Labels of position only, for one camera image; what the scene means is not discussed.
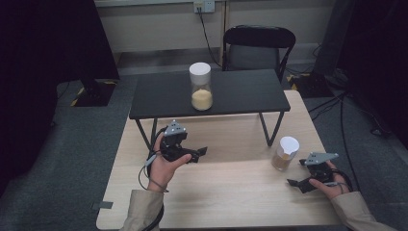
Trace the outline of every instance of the sleeve cuff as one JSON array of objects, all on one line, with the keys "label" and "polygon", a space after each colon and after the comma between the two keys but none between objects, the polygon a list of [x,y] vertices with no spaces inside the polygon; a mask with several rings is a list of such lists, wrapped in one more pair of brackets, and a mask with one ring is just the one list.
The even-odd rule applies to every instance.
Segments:
[{"label": "sleeve cuff", "polygon": [[162,192],[132,190],[128,217],[156,218],[162,208],[164,196]]},{"label": "sleeve cuff", "polygon": [[349,218],[364,217],[367,220],[375,221],[370,209],[360,192],[349,192],[338,195],[331,199],[334,209],[343,221]]}]

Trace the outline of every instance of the clear plastic container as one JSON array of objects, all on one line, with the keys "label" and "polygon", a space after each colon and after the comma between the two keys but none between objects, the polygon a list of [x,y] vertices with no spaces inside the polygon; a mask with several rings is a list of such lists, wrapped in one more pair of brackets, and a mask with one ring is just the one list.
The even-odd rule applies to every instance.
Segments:
[{"label": "clear plastic container", "polygon": [[213,106],[211,92],[211,67],[205,63],[190,66],[191,104],[198,111],[205,111]]},{"label": "clear plastic container", "polygon": [[299,142],[293,137],[283,137],[272,157],[272,165],[278,170],[286,170],[299,150]]}]

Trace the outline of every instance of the wall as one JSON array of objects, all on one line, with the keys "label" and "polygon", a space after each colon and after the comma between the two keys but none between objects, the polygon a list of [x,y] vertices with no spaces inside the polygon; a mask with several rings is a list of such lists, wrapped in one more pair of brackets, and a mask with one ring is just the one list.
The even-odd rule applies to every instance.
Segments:
[{"label": "wall", "polygon": [[[291,58],[299,55],[309,59],[323,39],[334,0],[243,0],[227,4],[227,28],[239,24],[286,27],[297,37]],[[206,47],[200,18],[192,10],[191,2],[98,8],[114,53]],[[203,14],[212,47],[220,47],[223,16],[223,2],[216,2],[215,13]]]}]

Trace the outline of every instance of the human hand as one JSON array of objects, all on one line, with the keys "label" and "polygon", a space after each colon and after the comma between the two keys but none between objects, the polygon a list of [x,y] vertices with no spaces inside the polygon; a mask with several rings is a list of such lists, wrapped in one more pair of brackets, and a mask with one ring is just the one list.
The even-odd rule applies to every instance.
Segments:
[{"label": "human hand", "polygon": [[[336,166],[333,165],[333,163],[331,163],[330,161],[327,161],[326,163],[329,165],[330,168],[336,169]],[[343,193],[350,193],[347,183],[340,174],[333,173],[333,181],[338,182],[340,184],[334,187],[328,187],[316,179],[310,179],[309,183],[314,187],[318,188],[319,190],[321,190],[329,199],[333,199],[334,197]]]},{"label": "human hand", "polygon": [[[154,150],[160,150],[160,142],[162,141],[163,133],[159,135],[154,145]],[[191,159],[191,154],[186,154],[179,159],[169,162],[158,151],[157,157],[153,161],[150,169],[150,180],[147,189],[153,192],[162,193],[166,188],[168,182],[173,178],[175,170],[187,163]]]}]

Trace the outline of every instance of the power outlet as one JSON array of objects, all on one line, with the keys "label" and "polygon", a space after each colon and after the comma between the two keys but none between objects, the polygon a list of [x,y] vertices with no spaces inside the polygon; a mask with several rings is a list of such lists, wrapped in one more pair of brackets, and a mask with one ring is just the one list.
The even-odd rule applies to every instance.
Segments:
[{"label": "power outlet", "polygon": [[198,13],[198,9],[200,9],[201,12],[204,13],[204,2],[202,1],[193,2],[192,6],[195,13]]},{"label": "power outlet", "polygon": [[216,2],[215,1],[195,1],[192,3],[195,13],[198,13],[198,9],[202,13],[213,13],[216,11]]},{"label": "power outlet", "polygon": [[215,1],[205,1],[204,2],[204,12],[205,13],[213,13],[215,10],[216,10]]}]

